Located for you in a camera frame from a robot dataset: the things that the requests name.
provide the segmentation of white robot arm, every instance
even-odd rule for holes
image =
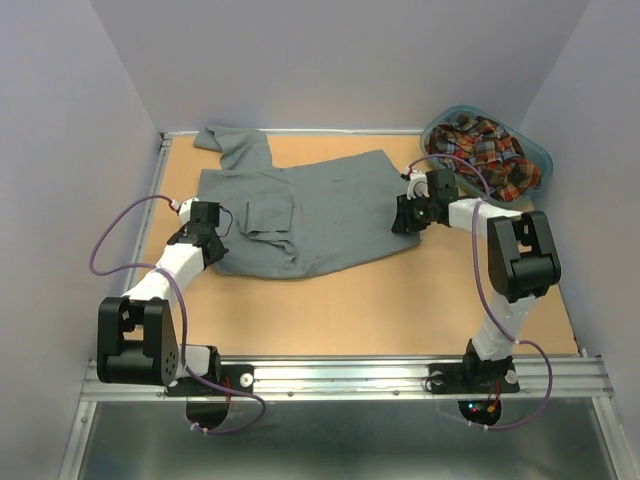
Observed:
[[[180,204],[182,226],[171,236],[156,269],[121,297],[107,297],[98,310],[98,377],[105,383],[169,386],[187,377],[183,365],[198,375],[218,377],[219,355],[214,347],[187,345],[185,362],[177,343],[171,317],[176,296],[169,273],[184,291],[206,267],[222,259],[227,249],[216,227],[220,205],[197,198]],[[126,339],[125,333],[142,327],[143,339]]]
[[[489,278],[494,290],[490,310],[511,338],[487,315],[480,331],[469,341],[462,363],[437,366],[440,378],[433,382],[431,391],[487,391],[513,370],[512,340],[518,338],[536,299],[560,280],[560,262],[546,215],[505,210],[477,198],[460,198],[450,169],[427,173],[408,169],[402,176],[409,185],[407,194],[396,199],[394,233],[420,232],[431,223],[471,232],[473,213],[480,203],[476,234],[487,240]],[[520,245],[530,249],[521,251]],[[503,391],[509,388],[519,387],[505,385]]]

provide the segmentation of bolt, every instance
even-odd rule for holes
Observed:
[[[438,370],[436,370],[431,374],[431,376],[429,377],[429,380],[431,381],[432,384],[434,384],[437,387],[439,387],[440,385],[444,385],[444,375],[442,372]]]
[[[240,385],[244,388],[253,385],[253,375],[251,375],[250,373],[243,373],[242,375],[240,375]]]
[[[515,385],[516,383],[518,383],[518,374],[516,373],[515,370],[509,370],[507,371],[507,374],[504,376],[504,379],[506,380],[507,383],[510,383],[511,385]]]

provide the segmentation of tan work surface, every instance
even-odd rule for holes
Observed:
[[[173,139],[160,193],[193,197],[200,171],[219,168],[219,154],[192,144],[193,137]],[[382,149],[401,170],[421,156],[416,136],[271,135],[269,144],[277,167]],[[160,258],[178,227],[169,209],[155,209],[145,262]],[[485,242],[480,245],[490,295]],[[188,341],[215,345],[225,355],[461,354],[485,317],[471,260],[469,233],[434,225],[422,232],[417,248],[316,278],[263,280],[219,275],[210,267],[185,293]],[[173,316],[179,335],[179,310]],[[548,353],[577,352],[557,287],[539,300],[521,338]],[[516,352],[535,353],[525,347]]]

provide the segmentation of laundry basket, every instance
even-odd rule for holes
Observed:
[[[456,107],[451,107],[450,109],[446,110],[444,113],[439,115],[433,122],[431,122],[429,126],[424,130],[424,132],[422,132],[422,135],[420,136],[420,148],[424,152],[425,156],[429,155],[427,153],[425,143],[427,142],[429,135],[431,134],[431,130],[433,130],[436,127],[436,125],[438,125],[439,123],[455,120],[461,114],[468,114],[473,117],[477,117],[477,116],[486,117],[503,125],[511,135],[513,135],[515,138],[518,139],[518,141],[520,142],[520,145],[524,150],[524,153],[527,159],[529,159],[534,165],[536,165],[540,169],[540,174],[541,174],[540,187],[530,188],[526,190],[520,197],[518,197],[513,202],[502,202],[500,200],[496,200],[493,197],[491,197],[487,201],[492,205],[495,205],[497,207],[502,207],[502,208],[516,208],[522,205],[523,203],[530,201],[534,197],[534,195],[540,190],[540,188],[547,182],[547,180],[549,180],[549,178],[551,177],[551,173],[553,172],[553,161],[551,160],[551,157],[549,156],[547,151],[544,148],[542,148],[540,145],[533,143],[531,140],[529,140],[527,137],[525,137],[521,133],[517,132],[513,128],[510,128],[508,125],[505,125],[499,120],[493,118],[491,115],[487,115],[481,110],[478,110],[477,108],[470,107],[467,105],[458,105]],[[429,158],[427,162],[429,163],[429,166],[431,166],[431,168],[433,169],[448,168],[446,165],[442,165],[437,158]],[[467,180],[465,180],[463,176],[458,175],[457,173],[456,173],[456,183],[458,187],[460,187],[469,195],[474,195],[476,197],[482,197],[485,195],[484,191],[479,190],[474,185],[471,185],[469,182],[467,182]]]

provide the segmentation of plaid shirt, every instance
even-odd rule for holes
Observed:
[[[441,123],[431,131],[425,147],[429,154],[455,155],[475,166],[496,200],[512,202],[528,188],[540,187],[540,169],[527,160],[520,142],[488,118],[460,115],[454,121]],[[483,190],[469,167],[450,159],[440,162]]]

